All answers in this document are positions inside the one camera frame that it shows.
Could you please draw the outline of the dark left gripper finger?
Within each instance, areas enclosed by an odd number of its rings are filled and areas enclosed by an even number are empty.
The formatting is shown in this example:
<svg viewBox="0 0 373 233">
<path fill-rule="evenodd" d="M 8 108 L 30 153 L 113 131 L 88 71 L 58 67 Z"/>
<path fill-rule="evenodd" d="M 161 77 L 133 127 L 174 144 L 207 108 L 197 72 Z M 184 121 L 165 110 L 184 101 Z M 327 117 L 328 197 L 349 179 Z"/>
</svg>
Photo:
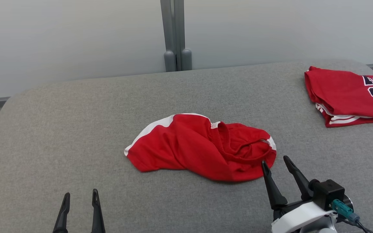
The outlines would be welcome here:
<svg viewBox="0 0 373 233">
<path fill-rule="evenodd" d="M 106 233 L 102 215 L 101 202 L 97 189 L 92 191 L 93 220 L 91 233 Z"/>
<path fill-rule="evenodd" d="M 69 192 L 65 193 L 56 223 L 54 225 L 53 233 L 68 233 L 67 217 L 70 210 L 71 195 Z"/>
</svg>

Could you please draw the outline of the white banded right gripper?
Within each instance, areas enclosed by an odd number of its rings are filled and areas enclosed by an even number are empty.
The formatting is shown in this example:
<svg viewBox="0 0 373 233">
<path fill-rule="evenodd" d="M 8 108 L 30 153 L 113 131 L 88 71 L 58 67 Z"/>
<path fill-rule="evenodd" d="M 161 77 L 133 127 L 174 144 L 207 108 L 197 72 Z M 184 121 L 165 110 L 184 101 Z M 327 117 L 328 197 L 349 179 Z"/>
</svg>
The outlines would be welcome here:
<svg viewBox="0 0 373 233">
<path fill-rule="evenodd" d="M 293 175 L 301 192 L 303 201 L 311 200 L 313 191 L 309 188 L 309 181 L 296 167 L 293 161 L 284 156 L 284 162 L 290 174 Z M 272 210 L 278 210 L 287 205 L 287 199 L 281 194 L 275 184 L 271 170 L 265 161 L 262 161 L 262 171 L 268 200 Z M 333 210 L 324 211 L 314 202 L 307 202 L 277 218 L 271 224 L 271 233 L 337 233 L 335 228 L 336 218 L 332 216 Z"/>
</svg>

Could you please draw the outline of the red and white jersey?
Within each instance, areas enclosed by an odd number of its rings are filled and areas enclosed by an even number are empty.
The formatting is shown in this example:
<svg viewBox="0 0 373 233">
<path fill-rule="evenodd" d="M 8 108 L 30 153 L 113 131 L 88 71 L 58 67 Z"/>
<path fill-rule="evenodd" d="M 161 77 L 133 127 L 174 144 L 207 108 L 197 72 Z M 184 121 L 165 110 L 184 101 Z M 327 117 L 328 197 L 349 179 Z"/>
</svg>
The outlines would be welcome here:
<svg viewBox="0 0 373 233">
<path fill-rule="evenodd" d="M 311 66 L 304 78 L 327 128 L 373 123 L 373 75 Z"/>
</svg>

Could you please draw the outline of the red sleeveless jersey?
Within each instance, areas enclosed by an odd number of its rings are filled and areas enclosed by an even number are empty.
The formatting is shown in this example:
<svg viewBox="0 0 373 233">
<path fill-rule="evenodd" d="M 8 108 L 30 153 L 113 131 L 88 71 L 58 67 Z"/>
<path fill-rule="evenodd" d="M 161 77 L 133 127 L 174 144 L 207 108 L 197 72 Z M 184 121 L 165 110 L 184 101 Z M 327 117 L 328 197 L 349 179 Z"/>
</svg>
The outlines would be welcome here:
<svg viewBox="0 0 373 233">
<path fill-rule="evenodd" d="M 182 113 L 147 125 L 124 155 L 141 172 L 188 170 L 213 181 L 245 182 L 263 176 L 262 161 L 273 166 L 277 148 L 265 130 Z"/>
</svg>

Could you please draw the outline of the black round right gripper motor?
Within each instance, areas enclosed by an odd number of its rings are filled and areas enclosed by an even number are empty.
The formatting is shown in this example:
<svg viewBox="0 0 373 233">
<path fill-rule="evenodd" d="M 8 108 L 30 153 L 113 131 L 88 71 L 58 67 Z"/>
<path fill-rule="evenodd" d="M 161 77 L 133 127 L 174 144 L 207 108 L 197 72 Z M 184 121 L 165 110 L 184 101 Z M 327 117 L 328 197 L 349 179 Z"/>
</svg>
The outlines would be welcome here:
<svg viewBox="0 0 373 233">
<path fill-rule="evenodd" d="M 343 202 L 344 202 L 345 205 L 347 205 L 349 208 L 351 208 L 352 211 L 354 211 L 353 203 L 352 203 L 351 199 L 346 194 L 344 194 Z"/>
</svg>

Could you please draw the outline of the grey fabric sofa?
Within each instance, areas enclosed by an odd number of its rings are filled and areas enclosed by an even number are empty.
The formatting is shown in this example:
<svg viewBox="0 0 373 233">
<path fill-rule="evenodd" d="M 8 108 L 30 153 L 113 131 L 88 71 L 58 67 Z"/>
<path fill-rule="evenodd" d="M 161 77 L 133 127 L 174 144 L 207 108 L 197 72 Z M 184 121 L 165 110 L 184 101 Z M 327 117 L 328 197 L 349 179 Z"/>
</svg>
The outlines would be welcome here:
<svg viewBox="0 0 373 233">
<path fill-rule="evenodd" d="M 177 113 L 241 123 L 272 135 L 272 176 L 300 198 L 283 161 L 308 179 L 332 179 L 373 231 L 373 124 L 326 128 L 310 102 L 311 66 L 373 75 L 350 60 L 156 73 L 48 84 L 0 111 L 0 233 L 52 233 L 65 193 L 67 229 L 90 233 L 98 189 L 109 233 L 271 233 L 265 182 L 213 182 L 189 171 L 139 172 L 123 150 L 149 123 Z"/>
</svg>

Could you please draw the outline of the grey rounded post foot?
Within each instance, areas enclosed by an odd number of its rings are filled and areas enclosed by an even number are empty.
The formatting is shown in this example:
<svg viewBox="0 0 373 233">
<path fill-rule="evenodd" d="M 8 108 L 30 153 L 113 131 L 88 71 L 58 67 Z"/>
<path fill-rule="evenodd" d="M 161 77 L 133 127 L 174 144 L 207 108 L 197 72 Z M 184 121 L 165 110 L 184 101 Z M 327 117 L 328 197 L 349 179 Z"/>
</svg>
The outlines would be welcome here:
<svg viewBox="0 0 373 233">
<path fill-rule="evenodd" d="M 167 50 L 164 53 L 164 63 L 166 72 L 176 72 L 177 71 L 177 62 L 176 55 L 173 51 Z"/>
<path fill-rule="evenodd" d="M 192 70 L 192 51 L 189 49 L 183 49 L 181 51 L 181 70 Z"/>
</svg>

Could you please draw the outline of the grey vertical partition post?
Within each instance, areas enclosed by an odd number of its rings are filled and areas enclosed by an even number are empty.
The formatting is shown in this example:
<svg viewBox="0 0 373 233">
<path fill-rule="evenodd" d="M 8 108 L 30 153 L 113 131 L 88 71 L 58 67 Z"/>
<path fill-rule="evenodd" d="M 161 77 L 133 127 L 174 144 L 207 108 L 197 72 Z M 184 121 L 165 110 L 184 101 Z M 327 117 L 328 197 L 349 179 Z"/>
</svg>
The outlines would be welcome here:
<svg viewBox="0 0 373 233">
<path fill-rule="evenodd" d="M 177 71 L 181 68 L 181 51 L 185 49 L 185 0 L 160 0 L 165 48 L 176 55 Z"/>
</svg>

